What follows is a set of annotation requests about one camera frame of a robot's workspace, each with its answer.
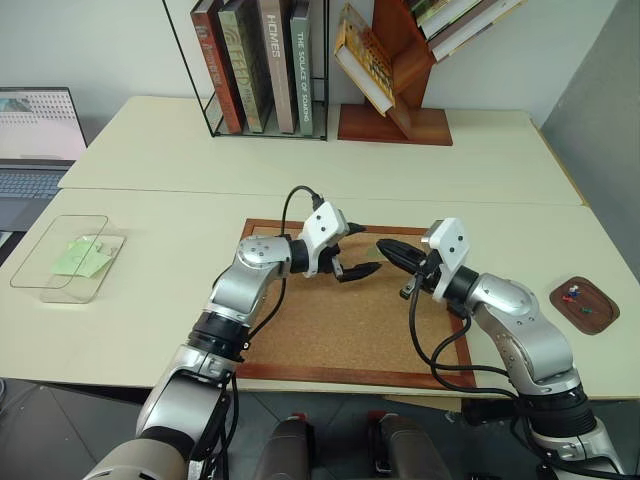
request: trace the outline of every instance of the bookshelf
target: bookshelf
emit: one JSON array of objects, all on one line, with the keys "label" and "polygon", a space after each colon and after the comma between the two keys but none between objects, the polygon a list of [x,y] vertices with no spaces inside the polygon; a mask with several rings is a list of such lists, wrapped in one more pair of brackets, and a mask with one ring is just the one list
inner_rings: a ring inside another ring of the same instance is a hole
[{"label": "bookshelf", "polygon": [[[231,134],[227,130],[227,126],[224,122],[224,118],[222,116],[222,112],[220,110],[220,104],[216,97],[215,92],[209,95],[202,95],[196,86],[196,81],[194,80],[194,69],[193,66],[190,65],[189,60],[187,60],[187,55],[185,54],[185,48],[183,46],[183,42],[180,41],[180,36],[178,35],[176,29],[176,22],[171,14],[170,8],[167,5],[168,0],[162,0],[162,5],[164,7],[165,14],[167,16],[167,20],[169,21],[169,25],[171,27],[171,32],[173,34],[173,38],[175,40],[176,46],[178,47],[178,51],[180,52],[180,57],[182,58],[182,63],[184,64],[184,68],[186,69],[187,75],[189,77],[189,82],[191,87],[193,88],[193,93],[195,95],[196,101],[200,110],[202,112],[202,118],[207,125],[207,129],[211,134],[211,137],[247,137],[247,138],[288,138],[292,140],[327,140],[327,120],[329,114],[329,55],[331,51],[329,50],[329,3],[330,0],[310,0],[313,4],[313,8],[321,9],[321,14],[318,15],[322,18],[322,26],[321,29],[321,40],[322,40],[322,71],[318,72],[318,62],[314,62],[314,71],[312,75],[312,84],[313,84],[313,92],[314,92],[314,101],[313,101],[313,135],[312,136],[303,136],[300,133],[300,125],[296,126],[296,131],[294,133],[282,133],[278,128],[278,122],[276,118],[276,110],[275,107],[271,108],[271,112],[269,113],[269,118],[267,120],[265,131],[262,133],[252,133],[249,131],[248,126],[244,125],[242,133]],[[193,4],[196,3],[196,0],[190,2],[189,5],[186,5],[184,8],[186,10],[186,14],[188,15],[189,10],[193,7]],[[314,36],[313,41],[317,41],[319,35]]]},{"label": "bookshelf", "polygon": [[444,110],[422,108],[422,97],[436,60],[405,2],[376,0],[371,28],[391,57],[396,105],[383,117],[367,101],[363,105],[343,104],[340,108],[338,138],[452,145]]}]

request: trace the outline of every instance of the white table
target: white table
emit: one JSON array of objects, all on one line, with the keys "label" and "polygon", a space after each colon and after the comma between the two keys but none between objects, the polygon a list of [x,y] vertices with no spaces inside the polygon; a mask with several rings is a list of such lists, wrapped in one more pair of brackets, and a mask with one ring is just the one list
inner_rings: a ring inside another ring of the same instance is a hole
[{"label": "white table", "polygon": [[109,188],[332,198],[580,205],[525,112],[447,110],[452,147],[211,138],[194,99],[134,97],[60,182]]},{"label": "white table", "polygon": [[[63,190],[0,267],[0,376],[153,385],[186,339],[212,280],[232,260],[245,219],[279,218],[282,202],[282,196]],[[633,370],[639,359],[640,286],[589,208],[362,199],[336,204],[348,219],[364,224],[427,227],[444,216],[462,218],[472,245],[468,265],[517,279],[536,293],[544,313],[568,337],[589,395],[640,397],[640,376]],[[304,219],[309,208],[306,199],[294,201],[290,219]],[[44,304],[9,287],[34,243],[62,214],[105,214],[127,234],[97,297],[86,305]],[[553,288],[576,274],[591,279],[620,306],[620,318],[597,336],[580,333],[548,301]],[[404,319],[406,312],[398,315]],[[468,341],[473,362],[500,364],[479,328],[472,328]],[[495,375],[480,374],[477,381],[480,386],[504,385]],[[451,395],[258,380],[241,386]]]}]

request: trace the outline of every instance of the brown leather tray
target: brown leather tray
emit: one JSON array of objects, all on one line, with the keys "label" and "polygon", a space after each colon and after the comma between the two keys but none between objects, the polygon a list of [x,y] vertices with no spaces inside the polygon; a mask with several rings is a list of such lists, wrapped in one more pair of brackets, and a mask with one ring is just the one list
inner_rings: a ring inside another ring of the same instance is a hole
[{"label": "brown leather tray", "polygon": [[[568,294],[573,285],[578,286],[580,294],[574,298],[574,302],[566,302],[562,297]],[[570,278],[551,292],[549,300],[578,330],[587,335],[602,332],[620,316],[616,302],[584,277]],[[591,309],[591,313],[583,312],[583,308]]]}]

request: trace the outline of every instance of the laptop keyboard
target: laptop keyboard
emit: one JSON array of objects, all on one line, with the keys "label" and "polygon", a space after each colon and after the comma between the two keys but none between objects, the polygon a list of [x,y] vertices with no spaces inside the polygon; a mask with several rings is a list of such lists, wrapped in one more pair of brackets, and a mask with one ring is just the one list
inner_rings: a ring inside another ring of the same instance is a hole
[{"label": "laptop keyboard", "polygon": [[53,198],[64,174],[0,171],[0,198]]}]

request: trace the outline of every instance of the laptop screen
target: laptop screen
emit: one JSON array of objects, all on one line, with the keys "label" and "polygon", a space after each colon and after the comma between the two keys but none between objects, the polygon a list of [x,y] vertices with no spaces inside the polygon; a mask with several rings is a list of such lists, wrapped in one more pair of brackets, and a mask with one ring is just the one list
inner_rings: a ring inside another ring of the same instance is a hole
[{"label": "laptop screen", "polygon": [[66,88],[0,88],[0,159],[77,160],[87,146]]}]

